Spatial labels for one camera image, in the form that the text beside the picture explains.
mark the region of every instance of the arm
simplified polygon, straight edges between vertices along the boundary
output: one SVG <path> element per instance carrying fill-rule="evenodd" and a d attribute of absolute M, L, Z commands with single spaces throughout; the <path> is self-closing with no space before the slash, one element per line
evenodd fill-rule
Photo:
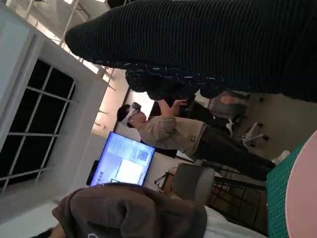
<path fill-rule="evenodd" d="M 164 99 L 159 100 L 158 105 L 160 108 L 160 113 L 163 117 L 172 118 L 175 116 L 173 113 L 173 110 L 169 107 L 169 105 L 167 104 L 167 102 Z"/>
<path fill-rule="evenodd" d="M 180 107 L 187 105 L 187 103 L 186 100 L 175 100 L 173 106 L 170 108 L 165 100 L 160 100 L 158 101 L 158 105 L 163 117 L 177 117 Z"/>

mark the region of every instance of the monitor screen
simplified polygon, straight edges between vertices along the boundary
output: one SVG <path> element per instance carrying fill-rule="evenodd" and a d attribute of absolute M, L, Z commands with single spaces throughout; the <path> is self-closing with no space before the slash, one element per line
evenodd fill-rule
<path fill-rule="evenodd" d="M 111 132 L 90 186 L 107 182 L 142 185 L 154 148 Z"/>

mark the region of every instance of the black pants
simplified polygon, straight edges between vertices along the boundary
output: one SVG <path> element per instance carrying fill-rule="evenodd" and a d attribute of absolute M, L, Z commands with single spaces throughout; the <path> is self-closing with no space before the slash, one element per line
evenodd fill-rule
<path fill-rule="evenodd" d="M 192 159 L 230 166 L 243 175 L 263 181 L 266 180 L 267 173 L 275 167 L 270 160 L 249 153 L 238 141 L 211 127 L 204 131 Z"/>

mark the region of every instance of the gray chair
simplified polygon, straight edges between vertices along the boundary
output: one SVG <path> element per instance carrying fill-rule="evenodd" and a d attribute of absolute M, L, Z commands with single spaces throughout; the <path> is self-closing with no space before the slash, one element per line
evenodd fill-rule
<path fill-rule="evenodd" d="M 207 205 L 211 197 L 213 182 L 213 168 L 181 164 L 173 178 L 172 190 L 182 199 Z"/>
<path fill-rule="evenodd" d="M 214 186 L 217 186 L 217 192 L 213 193 L 212 191 Z M 231 188 L 242 190 L 242 196 L 232 194 L 230 192 Z M 244 195 L 248 188 L 255 189 L 257 193 L 259 193 L 259 190 L 265 190 L 265 187 L 260 185 L 231 180 L 228 178 L 215 177 L 215 172 L 213 168 L 192 164 L 180 164 L 174 175 L 171 185 L 172 191 L 179 198 L 191 200 L 200 205 L 209 206 L 221 213 L 229 221 L 266 235 L 265 231 L 259 231 L 255 227 L 255 221 L 260 209 L 261 197 L 259 197 L 259 201 L 257 204 L 252 204 L 249 201 L 245 200 Z M 236 202 L 231 202 L 230 200 L 227 200 L 225 198 L 225 194 L 230 194 L 235 199 L 238 199 L 238 205 Z M 238 217 L 233 216 L 228 212 L 221 211 L 221 209 L 218 209 L 217 207 L 214 207 L 211 204 L 212 196 L 215 196 L 216 200 L 222 200 L 232 206 L 233 209 L 236 209 L 238 211 Z M 251 224 L 244 222 L 243 218 L 239 217 L 240 211 L 242 209 L 242 203 L 249 204 L 249 208 L 252 207 L 254 209 L 254 219 Z"/>
<path fill-rule="evenodd" d="M 249 97 L 243 94 L 233 92 L 233 91 L 224 91 L 219 94 L 217 97 L 210 100 L 208 109 L 210 112 L 219 118 L 227 118 L 230 121 L 235 122 L 237 118 L 243 116 L 247 110 L 247 106 L 244 104 L 223 104 L 220 99 L 222 96 L 230 96 L 239 99 L 247 100 Z"/>
<path fill-rule="evenodd" d="M 245 104 L 224 104 L 220 101 L 222 96 L 230 96 L 239 99 L 244 99 L 247 101 L 250 97 L 250 94 L 246 96 L 234 91 L 224 91 L 217 97 L 211 99 L 209 102 L 208 109 L 210 110 L 211 114 L 213 114 L 216 117 L 227 118 L 230 120 L 230 122 L 232 122 L 232 124 L 228 124 L 228 129 L 230 130 L 231 135 L 233 136 L 233 129 L 230 128 L 230 126 L 233 126 L 234 123 L 239 123 L 240 118 L 246 118 L 244 114 L 246 113 L 247 106 Z M 252 127 L 246 132 L 246 134 L 242 135 L 242 143 L 246 147 L 255 147 L 254 141 L 256 141 L 257 139 L 263 139 L 265 141 L 268 141 L 269 137 L 267 135 L 257 134 L 257 130 L 262 127 L 262 123 L 255 122 L 252 125 Z"/>

